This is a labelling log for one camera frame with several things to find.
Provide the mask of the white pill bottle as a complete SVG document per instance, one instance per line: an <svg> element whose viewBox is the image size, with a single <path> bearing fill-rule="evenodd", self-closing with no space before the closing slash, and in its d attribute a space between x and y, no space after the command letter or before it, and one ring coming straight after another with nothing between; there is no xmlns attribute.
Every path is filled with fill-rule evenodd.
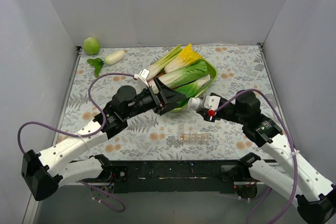
<svg viewBox="0 0 336 224"><path fill-rule="evenodd" d="M194 111L199 111L203 107L203 99L201 99L201 98L189 98L187 106Z"/></svg>

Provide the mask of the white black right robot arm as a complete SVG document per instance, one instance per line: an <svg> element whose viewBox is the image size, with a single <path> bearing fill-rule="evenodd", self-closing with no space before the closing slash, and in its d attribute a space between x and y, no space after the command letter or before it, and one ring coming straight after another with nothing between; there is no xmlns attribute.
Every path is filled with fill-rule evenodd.
<svg viewBox="0 0 336 224"><path fill-rule="evenodd" d="M318 172L295 149L283 120L275 123L262 114L257 89L239 91L226 100L214 93L191 98L188 107L207 122L226 120L241 124L243 134L285 171L281 173L254 153L238 161L238 176L263 182L288 199L306 223L327 223L335 215L335 183Z"/></svg>

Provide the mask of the clear weekly pill organizer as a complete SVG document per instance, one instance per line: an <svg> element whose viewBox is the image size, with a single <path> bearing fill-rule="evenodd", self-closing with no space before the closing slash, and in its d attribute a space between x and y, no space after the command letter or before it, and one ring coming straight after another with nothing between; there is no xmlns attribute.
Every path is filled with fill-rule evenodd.
<svg viewBox="0 0 336 224"><path fill-rule="evenodd" d="M180 130L177 134L177 139L187 143L201 143L208 142L210 136L207 132L197 132L188 129L188 131Z"/></svg>

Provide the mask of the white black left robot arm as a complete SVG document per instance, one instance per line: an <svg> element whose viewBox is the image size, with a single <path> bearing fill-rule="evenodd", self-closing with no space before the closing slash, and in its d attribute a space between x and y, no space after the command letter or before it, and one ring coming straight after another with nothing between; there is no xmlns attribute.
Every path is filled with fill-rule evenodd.
<svg viewBox="0 0 336 224"><path fill-rule="evenodd" d="M98 156L83 162L76 162L75 158L122 132L128 119L149 110L163 115L185 100L184 94L170 89L158 78L154 83L157 93L151 87L140 93L132 86L120 87L104 109L77 133L45 150L23 152L21 175L34 199L44 200L60 186L86 178L108 181L112 170L107 158Z"/></svg>

